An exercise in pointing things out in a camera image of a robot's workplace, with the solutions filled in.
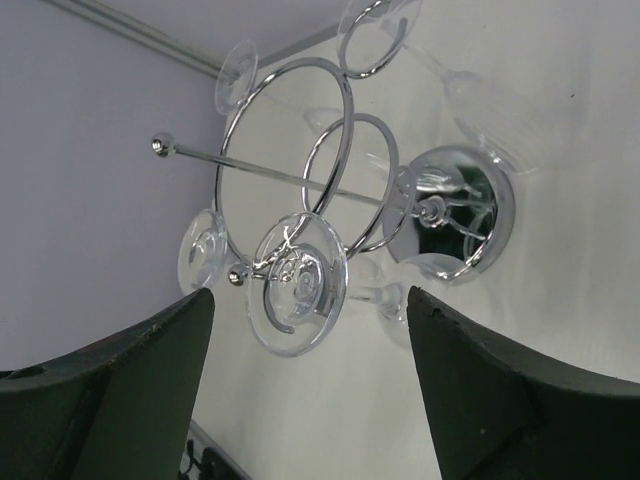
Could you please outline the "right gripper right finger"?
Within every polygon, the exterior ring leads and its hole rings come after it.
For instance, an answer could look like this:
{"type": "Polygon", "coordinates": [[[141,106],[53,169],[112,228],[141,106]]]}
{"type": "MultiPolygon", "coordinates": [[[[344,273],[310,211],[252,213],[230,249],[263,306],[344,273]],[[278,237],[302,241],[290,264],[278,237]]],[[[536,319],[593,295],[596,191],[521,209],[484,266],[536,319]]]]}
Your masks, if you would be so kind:
{"type": "Polygon", "coordinates": [[[638,384],[539,353],[416,286],[407,319],[442,478],[638,478],[638,384]]]}

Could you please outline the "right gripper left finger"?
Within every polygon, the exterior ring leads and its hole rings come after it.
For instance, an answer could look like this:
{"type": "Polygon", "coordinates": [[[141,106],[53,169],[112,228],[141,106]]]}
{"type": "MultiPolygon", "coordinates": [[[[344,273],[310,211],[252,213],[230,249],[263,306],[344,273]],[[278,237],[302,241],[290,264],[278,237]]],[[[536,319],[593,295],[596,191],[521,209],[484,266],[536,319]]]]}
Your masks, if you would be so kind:
{"type": "Polygon", "coordinates": [[[2,371],[2,478],[177,478],[213,317],[201,289],[71,353],[2,371]]]}

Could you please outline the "chrome wine glass rack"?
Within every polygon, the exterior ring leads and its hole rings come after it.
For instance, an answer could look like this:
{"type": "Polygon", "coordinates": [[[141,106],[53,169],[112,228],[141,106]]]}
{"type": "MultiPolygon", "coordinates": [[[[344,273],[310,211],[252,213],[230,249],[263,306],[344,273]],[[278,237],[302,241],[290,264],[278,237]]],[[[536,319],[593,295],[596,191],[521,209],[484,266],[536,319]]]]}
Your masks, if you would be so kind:
{"type": "Polygon", "coordinates": [[[370,225],[346,247],[352,258],[383,247],[396,261],[426,255],[426,249],[410,249],[410,235],[439,236],[445,228],[460,236],[460,266],[440,270],[436,277],[446,281],[466,279],[486,270],[501,254],[515,224],[516,202],[507,174],[494,165],[488,153],[477,146],[448,145],[427,151],[410,164],[399,162],[399,150],[388,126],[378,117],[355,110],[350,79],[335,63],[319,57],[305,57],[286,63],[261,82],[255,80],[246,102],[231,113],[232,121],[223,143],[230,144],[237,125],[255,99],[280,77],[301,68],[317,68],[337,82],[342,107],[332,110],[323,123],[301,176],[260,167],[225,153],[210,155],[179,144],[168,133],[156,134],[151,147],[161,158],[181,155],[213,163],[217,169],[236,169],[301,190],[302,208],[317,215],[325,213],[334,198],[375,208],[370,225]],[[388,151],[385,191],[380,199],[343,190],[339,186],[353,144],[356,123],[366,123],[383,137],[388,151]]]}

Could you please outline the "clear wine glass taken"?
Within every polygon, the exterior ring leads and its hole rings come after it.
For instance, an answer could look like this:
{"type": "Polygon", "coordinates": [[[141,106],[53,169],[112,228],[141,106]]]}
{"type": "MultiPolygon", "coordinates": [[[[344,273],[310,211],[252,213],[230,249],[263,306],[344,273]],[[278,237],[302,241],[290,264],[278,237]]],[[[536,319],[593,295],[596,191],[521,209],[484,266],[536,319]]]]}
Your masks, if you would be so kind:
{"type": "Polygon", "coordinates": [[[363,255],[348,259],[321,216],[283,217],[263,237],[252,261],[246,309],[258,342],[282,358],[304,355],[328,336],[347,301],[375,307],[385,334],[410,348],[408,287],[363,255]]]}

